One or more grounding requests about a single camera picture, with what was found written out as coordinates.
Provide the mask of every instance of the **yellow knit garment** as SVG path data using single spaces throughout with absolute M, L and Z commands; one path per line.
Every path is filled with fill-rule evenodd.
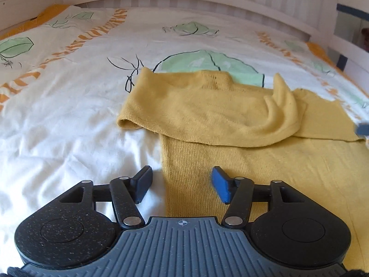
M 223 217 L 228 206 L 210 181 L 215 165 L 256 184 L 281 179 L 345 221 L 345 265 L 369 269 L 369 151 L 339 102 L 290 91 L 279 75 L 269 90 L 225 72 L 144 68 L 118 124 L 161 134 L 168 216 Z M 265 211 L 254 203 L 251 219 Z

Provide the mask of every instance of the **black line drawing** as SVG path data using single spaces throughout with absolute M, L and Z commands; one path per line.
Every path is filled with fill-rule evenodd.
M 249 64 L 211 50 L 197 50 L 170 55 L 160 61 L 153 72 L 195 72 L 218 70 L 228 72 L 237 83 L 264 87 L 265 75 Z
M 206 27 L 205 25 L 202 25 L 197 22 L 189 22 L 186 24 L 180 24 L 173 27 L 163 27 L 163 31 L 169 32 L 173 30 L 180 36 L 187 36 L 187 35 L 206 35 L 209 37 L 215 37 L 217 36 L 218 30 L 210 29 Z
M 30 38 L 13 38 L 0 43 L 0 59 L 2 64 L 7 67 L 14 64 L 9 58 L 14 58 L 22 53 L 28 52 L 33 47 L 33 42 Z
M 226 38 L 234 40 L 235 42 L 238 42 L 238 43 L 245 43 L 245 40 L 243 40 L 242 38 L 238 38 L 236 36 L 226 36 Z
M 127 81 L 125 82 L 125 91 L 130 93 L 132 91 L 132 87 L 135 86 L 133 81 L 132 81 L 132 76 L 136 73 L 136 75 L 138 75 L 139 70 L 141 68 L 143 68 L 143 63 L 142 61 L 138 58 L 137 54 L 136 54 L 136 59 L 137 59 L 137 65 L 134 65 L 132 62 L 129 62 L 128 60 L 124 59 L 123 57 L 121 57 L 122 60 L 124 60 L 125 62 L 129 63 L 132 66 L 132 69 L 126 69 L 124 67 L 120 67 L 117 66 L 116 64 L 113 64 L 110 59 L 107 57 L 108 61 L 115 67 L 117 67 L 118 69 L 121 70 L 125 70 L 125 71 L 130 71 L 130 75 L 127 75 Z
M 337 75 L 337 72 L 334 68 L 327 65 L 326 63 L 320 60 L 312 60 L 312 66 L 319 71 L 320 73 L 325 74 L 328 78 L 333 78 Z
M 77 24 L 74 22 L 69 22 L 70 19 L 80 19 L 80 20 L 87 20 L 93 16 L 93 12 L 86 12 L 83 11 L 81 13 L 76 14 L 75 16 L 67 15 L 64 19 L 57 19 L 56 21 L 51 21 L 46 23 L 44 27 L 52 27 L 52 28 L 70 28 L 70 27 L 77 27 Z

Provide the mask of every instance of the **green leaf print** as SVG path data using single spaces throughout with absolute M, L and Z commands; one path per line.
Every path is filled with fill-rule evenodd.
M 207 36 L 215 36 L 219 30 L 210 29 L 205 25 L 202 25 L 197 22 L 190 22 L 186 24 L 180 24 L 173 27 L 163 27 L 163 30 L 167 32 L 167 29 L 174 30 L 179 35 L 207 35 Z
M 73 19 L 75 18 L 75 19 L 80 19 L 80 20 L 87 20 L 87 19 L 90 19 L 92 15 L 93 15 L 93 12 L 81 12 L 75 15 Z
M 33 46 L 29 38 L 14 38 L 0 43 L 0 56 L 2 58 L 13 58 L 19 54 L 29 51 Z
M 298 45 L 294 40 L 285 40 L 285 44 L 292 52 L 305 52 L 305 49 Z
M 330 75 L 333 75 L 333 77 L 336 75 L 335 70 L 331 66 L 326 64 L 325 62 L 313 60 L 312 64 L 316 70 L 318 70 L 319 72 L 323 74 L 326 74 L 326 75 L 330 74 Z
M 262 87 L 264 75 L 239 59 L 210 50 L 198 50 L 171 55 L 154 68 L 163 72 L 195 72 L 219 70 L 228 72 L 233 80 L 242 84 Z

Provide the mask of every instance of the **bed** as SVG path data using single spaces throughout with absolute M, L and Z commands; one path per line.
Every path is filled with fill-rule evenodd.
M 106 184 L 150 165 L 154 183 L 138 208 L 145 220 L 165 215 L 158 135 L 116 124 L 143 67 L 222 70 L 265 88 L 278 72 L 292 90 L 368 121 L 368 54 L 333 33 L 337 4 L 369 12 L 365 1 L 2 0 L 0 271 L 22 266 L 19 223 L 83 179 Z M 350 60 L 350 76 L 328 48 Z M 114 218 L 110 204 L 97 210 Z M 368 270 L 356 257 L 348 267 Z

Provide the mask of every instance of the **white duvet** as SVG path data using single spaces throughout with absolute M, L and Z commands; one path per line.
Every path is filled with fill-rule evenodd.
M 221 69 L 268 88 L 279 72 L 291 89 L 340 99 L 353 120 L 369 119 L 365 95 L 305 43 L 234 17 L 71 6 L 0 41 L 0 55 L 0 271 L 22 266 L 14 245 L 19 223 L 81 180 L 107 184 L 150 165 L 154 183 L 138 208 L 145 220 L 165 215 L 158 136 L 116 124 L 143 66 Z M 109 203 L 97 210 L 114 217 Z

